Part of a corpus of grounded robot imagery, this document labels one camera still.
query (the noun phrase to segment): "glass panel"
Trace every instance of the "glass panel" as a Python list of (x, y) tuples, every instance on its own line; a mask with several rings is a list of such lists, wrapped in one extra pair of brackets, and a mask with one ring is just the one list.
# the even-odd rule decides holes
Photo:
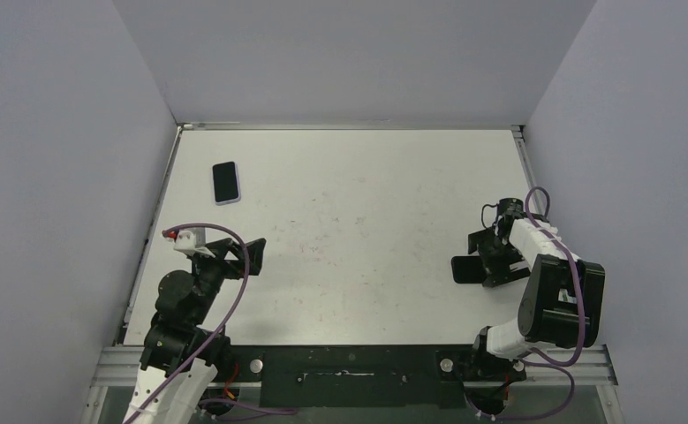
[[(544, 413), (562, 403), (567, 396), (567, 387), (562, 386), (520, 386), (510, 389), (510, 406), (505, 413), (511, 415)], [(252, 405), (258, 405), (260, 388), (243, 388), (240, 400)], [(102, 415), (99, 424), (121, 424), (127, 411), (128, 402), (132, 395), (132, 387), (111, 387), (102, 405)], [(250, 414), (240, 408), (234, 408), (223, 417), (242, 417)], [(434, 405), (409, 405), (398, 408), (303, 408), (293, 416), (267, 416), (258, 422), (271, 424), (292, 424), (300, 422), (350, 424), (356, 423), (460, 423), (473, 422), (473, 409), (439, 409)], [(605, 423), (601, 401), (595, 386), (578, 386), (575, 397), (567, 408), (559, 414), (545, 420), (549, 424), (577, 422), (582, 424)], [(190, 424), (216, 423), (210, 416), (194, 414)]]

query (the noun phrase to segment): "phone screen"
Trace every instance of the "phone screen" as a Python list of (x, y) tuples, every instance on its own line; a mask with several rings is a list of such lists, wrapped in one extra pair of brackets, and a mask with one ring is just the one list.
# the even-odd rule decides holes
[(239, 201), (237, 165), (234, 162), (214, 165), (214, 200), (217, 205)]

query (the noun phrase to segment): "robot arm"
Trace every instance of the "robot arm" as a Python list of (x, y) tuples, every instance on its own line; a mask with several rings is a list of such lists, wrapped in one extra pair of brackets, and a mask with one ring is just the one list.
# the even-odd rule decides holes
[[(561, 243), (557, 228), (548, 223), (540, 224)], [(564, 252), (528, 218), (514, 220), (509, 243), (533, 266), (518, 317), (488, 329), (487, 351), (496, 357), (513, 360), (531, 347), (574, 347), (578, 339), (578, 299)], [(605, 273), (597, 263), (583, 261), (576, 254), (572, 254), (572, 258), (580, 275), (586, 311), (584, 346), (589, 347), (598, 334)]]
[[(210, 333), (198, 325), (206, 318), (223, 280), (242, 278), (245, 260), (250, 261), (250, 275), (261, 272), (264, 238), (247, 244), (249, 258), (244, 258), (229, 238), (205, 244), (204, 229), (183, 230), (170, 238), (175, 241), (174, 249), (191, 260), (192, 270), (172, 271), (159, 283), (156, 314), (143, 343), (136, 387), (124, 419), (127, 423), (186, 424), (208, 385), (217, 376), (223, 381), (231, 375), (235, 365), (231, 341), (222, 333), (198, 354), (189, 369), (172, 376), (171, 382), (140, 409), (207, 341)], [(238, 260), (224, 259), (228, 253)]]
[[(502, 199), (496, 206), (492, 226), (468, 236), (469, 256), (457, 256), (451, 261), (453, 279), (458, 284), (482, 284), (487, 288), (526, 277), (528, 282), (516, 317), (502, 325), (485, 327), (476, 337), (470, 357), (458, 370), (464, 381), (497, 381), (498, 377), (510, 382), (525, 380), (525, 370), (518, 360), (531, 348), (576, 347), (580, 301), (585, 314), (583, 346), (591, 346), (598, 335), (603, 267), (570, 252), (580, 281), (582, 299), (578, 299), (567, 255), (544, 233), (554, 236), (566, 249), (557, 228), (545, 216), (536, 214), (533, 218), (541, 228), (533, 225), (519, 199)], [(468, 397), (487, 413), (499, 413), (504, 408), (502, 398), (496, 394), (487, 398), (474, 392)]]

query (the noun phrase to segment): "red component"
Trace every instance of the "red component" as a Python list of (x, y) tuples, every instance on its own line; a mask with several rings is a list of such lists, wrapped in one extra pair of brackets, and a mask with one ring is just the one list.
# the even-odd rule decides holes
[(224, 383), (224, 397), (228, 398), (227, 392), (229, 391), (229, 385), (234, 382), (234, 379), (237, 378), (237, 374), (239, 374), (239, 364), (235, 363), (234, 364), (234, 374), (231, 376), (229, 380), (227, 380)]

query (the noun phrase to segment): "white table surface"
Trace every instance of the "white table surface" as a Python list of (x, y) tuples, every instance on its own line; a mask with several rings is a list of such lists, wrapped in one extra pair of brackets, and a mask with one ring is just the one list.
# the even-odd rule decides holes
[[(242, 200), (216, 206), (211, 167), (228, 161)], [(525, 280), (455, 284), (450, 258), (481, 205), (527, 190), (509, 130), (187, 131), (156, 228), (211, 222), (268, 240), (227, 326), (235, 345), (471, 343), (515, 316)], [(160, 237), (146, 255), (126, 345), (142, 344), (162, 277), (190, 268)], [(224, 282), (204, 328), (238, 288)]]

